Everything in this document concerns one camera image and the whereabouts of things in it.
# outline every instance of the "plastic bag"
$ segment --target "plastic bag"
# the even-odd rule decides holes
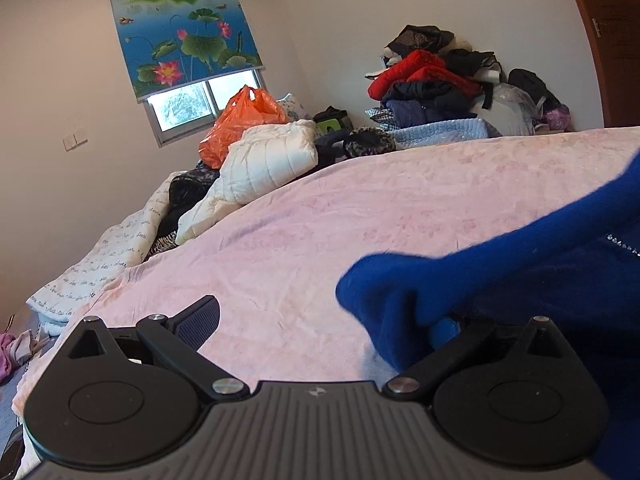
[[[501,83],[494,86],[494,103],[490,110],[482,108],[484,97],[475,100],[471,111],[478,114],[503,137],[536,134],[533,119],[539,120],[536,105],[529,94],[515,86]]]
[[[261,88],[242,87],[229,99],[225,111],[200,142],[200,158],[218,170],[229,152],[229,145],[242,137],[251,126],[288,123],[287,115],[276,100]]]

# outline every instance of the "logo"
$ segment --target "logo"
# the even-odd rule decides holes
[[[324,388],[321,388],[320,386],[316,386],[315,388],[311,388],[310,390],[308,390],[309,395],[314,396],[314,397],[322,397],[325,393],[326,390]]]

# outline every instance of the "lotus painting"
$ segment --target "lotus painting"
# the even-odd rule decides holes
[[[138,101],[262,66],[238,0],[111,0]]]

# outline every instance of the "blue sweater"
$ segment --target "blue sweater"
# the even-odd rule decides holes
[[[366,256],[336,297],[397,370],[433,351],[430,327],[451,312],[504,324],[551,317],[609,402],[596,462],[616,480],[640,479],[640,459],[623,453],[640,442],[640,257],[608,232],[640,249],[640,155],[577,202],[458,253]]]

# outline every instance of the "light blue blanket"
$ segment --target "light blue blanket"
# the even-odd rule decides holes
[[[462,142],[463,140],[500,137],[498,131],[482,119],[441,121],[439,123],[394,130],[388,134],[394,137],[399,150]]]

